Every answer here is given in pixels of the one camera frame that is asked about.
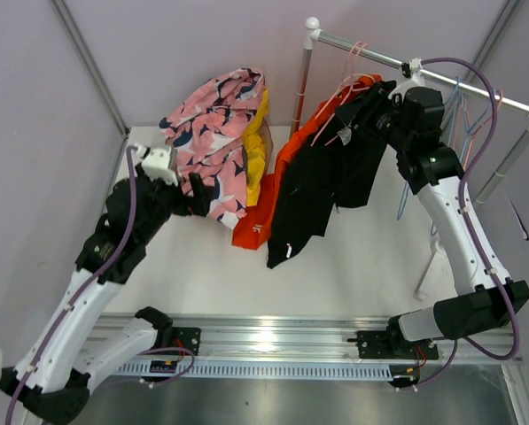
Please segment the blue hanger of patterned shorts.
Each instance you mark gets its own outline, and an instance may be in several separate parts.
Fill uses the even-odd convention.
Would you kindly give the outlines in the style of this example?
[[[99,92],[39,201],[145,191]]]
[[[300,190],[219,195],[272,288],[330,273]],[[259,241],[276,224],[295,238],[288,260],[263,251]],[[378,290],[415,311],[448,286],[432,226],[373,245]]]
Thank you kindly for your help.
[[[403,213],[405,212],[410,193],[411,193],[410,185],[408,182],[405,182],[403,186],[403,190],[401,192],[401,199],[400,199],[397,213],[396,213],[396,220],[401,220]]]

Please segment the pink hanger of yellow shorts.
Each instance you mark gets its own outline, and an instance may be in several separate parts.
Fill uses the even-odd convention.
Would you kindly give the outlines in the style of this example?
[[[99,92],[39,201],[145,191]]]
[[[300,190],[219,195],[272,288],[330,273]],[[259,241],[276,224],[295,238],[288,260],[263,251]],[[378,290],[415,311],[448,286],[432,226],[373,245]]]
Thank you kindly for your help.
[[[495,110],[496,111],[499,111],[501,106],[502,106],[502,102],[503,102],[503,99],[504,99],[504,94],[503,94],[503,91],[502,90],[496,90],[495,91],[495,94],[496,94],[496,100],[495,100]],[[480,129],[485,126],[485,124],[490,121],[492,119],[492,106],[489,105],[484,112],[481,113],[481,115],[476,119],[475,122],[473,122],[471,124],[471,126],[469,127],[469,129],[467,130],[467,135],[469,137],[469,140],[470,142],[472,142],[477,133],[480,131]]]

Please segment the pink patterned shorts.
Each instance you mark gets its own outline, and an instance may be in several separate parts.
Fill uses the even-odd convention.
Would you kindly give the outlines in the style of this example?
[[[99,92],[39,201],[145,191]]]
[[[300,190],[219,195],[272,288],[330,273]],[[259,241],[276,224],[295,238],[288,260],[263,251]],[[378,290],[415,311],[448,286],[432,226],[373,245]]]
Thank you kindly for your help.
[[[175,150],[183,194],[194,196],[190,175],[198,175],[213,190],[207,216],[229,229],[246,215],[243,135],[261,116],[265,93],[264,73],[241,67],[208,80],[159,121]]]

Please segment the black shorts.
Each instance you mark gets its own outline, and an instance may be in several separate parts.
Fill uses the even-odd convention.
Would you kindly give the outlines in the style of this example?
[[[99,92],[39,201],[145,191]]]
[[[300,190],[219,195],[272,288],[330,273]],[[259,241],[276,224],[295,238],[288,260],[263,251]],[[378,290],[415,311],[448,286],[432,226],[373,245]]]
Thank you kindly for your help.
[[[377,74],[355,80],[354,92],[342,104],[381,81]],[[325,236],[335,207],[369,202],[386,144],[362,131],[339,135],[343,126],[334,112],[307,138],[284,173],[267,241],[269,269],[300,254],[312,237]]]

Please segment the yellow shorts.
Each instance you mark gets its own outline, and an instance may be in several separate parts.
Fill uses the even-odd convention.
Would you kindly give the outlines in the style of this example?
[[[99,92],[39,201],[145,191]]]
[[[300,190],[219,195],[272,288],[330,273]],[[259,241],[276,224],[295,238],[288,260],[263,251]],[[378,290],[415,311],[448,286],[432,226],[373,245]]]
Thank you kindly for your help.
[[[269,112],[269,93],[264,89],[253,120],[242,134],[245,153],[246,205],[256,206],[261,191],[261,179],[267,170],[267,142],[260,131]]]

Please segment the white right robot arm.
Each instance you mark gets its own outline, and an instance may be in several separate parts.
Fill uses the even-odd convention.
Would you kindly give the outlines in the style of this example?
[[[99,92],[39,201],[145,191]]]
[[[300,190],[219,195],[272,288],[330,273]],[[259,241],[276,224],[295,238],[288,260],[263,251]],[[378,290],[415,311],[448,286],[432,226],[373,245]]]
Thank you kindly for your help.
[[[423,86],[398,90],[392,81],[378,82],[337,107],[335,115],[355,135],[395,150],[399,173],[435,224],[454,278],[455,297],[389,320],[386,349],[401,358],[418,341],[470,340],[515,326],[529,287],[513,280],[495,255],[472,206],[460,160],[441,141],[440,92]]]

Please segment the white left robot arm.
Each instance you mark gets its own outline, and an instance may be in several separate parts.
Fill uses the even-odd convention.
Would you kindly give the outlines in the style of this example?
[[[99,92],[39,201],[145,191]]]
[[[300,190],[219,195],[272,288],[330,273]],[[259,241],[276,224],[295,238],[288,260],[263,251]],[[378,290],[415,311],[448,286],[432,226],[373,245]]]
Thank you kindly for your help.
[[[146,306],[117,335],[89,354],[81,348],[107,305],[146,256],[146,246],[173,215],[205,216],[213,194],[199,174],[180,185],[150,180],[141,171],[118,181],[94,233],[85,241],[56,312],[35,346],[15,367],[5,367],[0,390],[13,404],[49,424],[72,422],[95,389],[136,355],[180,352],[173,321]]]

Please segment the pink hanger of orange shorts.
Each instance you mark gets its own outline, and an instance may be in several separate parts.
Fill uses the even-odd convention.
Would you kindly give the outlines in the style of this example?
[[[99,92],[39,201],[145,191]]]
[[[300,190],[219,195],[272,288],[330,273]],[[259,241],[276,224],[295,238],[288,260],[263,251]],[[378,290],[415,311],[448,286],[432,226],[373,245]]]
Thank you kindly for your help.
[[[343,66],[342,75],[338,88],[334,91],[331,97],[323,104],[321,109],[316,113],[320,117],[325,109],[336,99],[340,98],[341,102],[348,99],[354,90],[355,81],[355,67],[360,54],[369,47],[367,42],[356,42],[352,49],[347,53],[346,62]]]

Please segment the orange shorts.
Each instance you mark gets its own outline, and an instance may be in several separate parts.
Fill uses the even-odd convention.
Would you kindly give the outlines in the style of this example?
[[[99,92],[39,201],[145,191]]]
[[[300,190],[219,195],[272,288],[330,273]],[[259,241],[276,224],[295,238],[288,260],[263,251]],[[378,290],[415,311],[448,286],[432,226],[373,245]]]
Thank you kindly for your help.
[[[262,179],[257,205],[247,208],[245,217],[233,230],[231,241],[233,246],[255,251],[268,241],[271,236],[276,201],[288,165],[307,138],[326,123],[335,107],[343,103],[343,98],[348,93],[349,88],[345,87],[336,96],[320,103],[306,124],[296,131],[277,153],[274,172],[266,174]]]

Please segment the metal clothes rack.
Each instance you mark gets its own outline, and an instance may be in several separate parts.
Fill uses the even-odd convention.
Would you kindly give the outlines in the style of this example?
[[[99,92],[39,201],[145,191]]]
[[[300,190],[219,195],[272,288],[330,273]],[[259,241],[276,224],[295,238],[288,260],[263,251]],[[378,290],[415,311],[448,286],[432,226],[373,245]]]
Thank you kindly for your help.
[[[305,99],[310,61],[313,49],[317,43],[324,43],[330,45],[331,47],[345,51],[354,50],[354,46],[348,40],[329,34],[322,30],[318,18],[309,17],[306,19],[305,35],[303,36],[303,59],[300,68],[299,85],[297,86],[296,90],[296,101],[292,113],[292,123],[290,127],[291,133],[294,133],[300,129],[300,119]],[[453,78],[432,72],[422,67],[422,62],[418,58],[412,59],[411,63],[414,65],[414,81],[417,83],[428,81],[436,82],[443,86],[450,86],[455,90],[467,95],[482,97],[485,100],[489,100],[491,98],[489,93],[484,89],[480,89],[466,81],[457,81]],[[519,156],[524,152],[525,148],[529,145],[529,105],[520,103],[507,97],[500,97],[498,102],[499,104],[509,107],[514,111],[522,112],[528,119],[528,126],[519,139],[515,142],[510,152],[505,156],[502,163],[494,170],[485,185],[479,191],[478,195],[473,201],[473,205],[476,207],[483,205],[487,201],[488,197],[490,197],[490,195],[502,181],[503,177],[514,165]]]

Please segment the pink translucent plastic basin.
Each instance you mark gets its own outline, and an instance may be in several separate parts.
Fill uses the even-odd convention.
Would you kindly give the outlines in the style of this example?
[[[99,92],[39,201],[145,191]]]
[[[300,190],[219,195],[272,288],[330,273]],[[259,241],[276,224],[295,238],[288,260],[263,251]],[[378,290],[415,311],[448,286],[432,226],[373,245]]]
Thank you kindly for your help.
[[[265,175],[273,158],[274,141],[266,120],[256,128],[248,128],[242,137],[243,158],[249,175]]]

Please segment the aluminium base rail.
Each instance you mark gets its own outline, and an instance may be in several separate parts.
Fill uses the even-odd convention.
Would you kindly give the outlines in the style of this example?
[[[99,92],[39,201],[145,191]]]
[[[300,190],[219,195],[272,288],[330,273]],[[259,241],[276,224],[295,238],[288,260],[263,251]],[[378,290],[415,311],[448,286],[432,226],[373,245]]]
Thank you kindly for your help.
[[[203,317],[175,315],[174,341],[194,354],[123,355],[118,376],[165,380],[225,377],[397,383],[428,378],[452,358],[455,365],[493,365],[465,340],[427,342],[420,352],[392,355],[384,318]]]

